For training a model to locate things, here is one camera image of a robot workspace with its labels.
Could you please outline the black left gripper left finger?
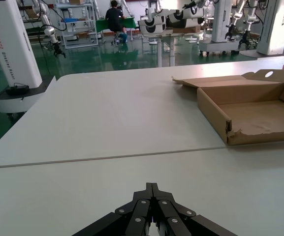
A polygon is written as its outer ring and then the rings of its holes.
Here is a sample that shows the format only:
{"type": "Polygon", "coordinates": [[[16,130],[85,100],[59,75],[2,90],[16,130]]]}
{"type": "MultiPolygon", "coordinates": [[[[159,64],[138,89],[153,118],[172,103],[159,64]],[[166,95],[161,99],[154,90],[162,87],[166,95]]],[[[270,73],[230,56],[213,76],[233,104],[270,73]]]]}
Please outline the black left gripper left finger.
{"type": "Polygon", "coordinates": [[[133,193],[132,201],[76,232],[76,236],[146,236],[149,232],[152,184],[133,193]]]}

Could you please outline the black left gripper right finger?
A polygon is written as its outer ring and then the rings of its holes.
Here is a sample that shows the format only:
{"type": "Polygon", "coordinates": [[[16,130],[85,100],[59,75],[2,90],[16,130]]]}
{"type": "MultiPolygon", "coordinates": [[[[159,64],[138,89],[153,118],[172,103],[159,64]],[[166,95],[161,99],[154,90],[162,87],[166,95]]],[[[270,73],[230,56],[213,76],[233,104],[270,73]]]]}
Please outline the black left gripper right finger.
{"type": "Polygon", "coordinates": [[[153,222],[161,236],[233,236],[233,232],[208,218],[196,214],[174,200],[169,192],[159,190],[152,184],[153,222]]]}

